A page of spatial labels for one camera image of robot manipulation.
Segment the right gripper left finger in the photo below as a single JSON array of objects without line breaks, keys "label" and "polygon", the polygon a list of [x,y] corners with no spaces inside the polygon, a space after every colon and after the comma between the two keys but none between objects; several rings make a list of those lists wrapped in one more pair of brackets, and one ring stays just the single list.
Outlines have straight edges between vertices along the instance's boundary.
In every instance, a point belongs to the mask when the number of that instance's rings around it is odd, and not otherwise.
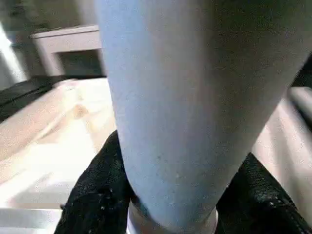
[{"label": "right gripper left finger", "polygon": [[133,195],[114,131],[71,190],[55,233],[124,234]]}]

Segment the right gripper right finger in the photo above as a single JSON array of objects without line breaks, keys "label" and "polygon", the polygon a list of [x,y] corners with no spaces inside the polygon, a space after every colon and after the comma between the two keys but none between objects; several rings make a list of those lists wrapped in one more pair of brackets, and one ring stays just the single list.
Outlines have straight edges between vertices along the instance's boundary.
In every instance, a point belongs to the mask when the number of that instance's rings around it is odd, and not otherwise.
[{"label": "right gripper right finger", "polygon": [[217,234],[310,234],[311,226],[269,171],[249,153],[216,205]]}]

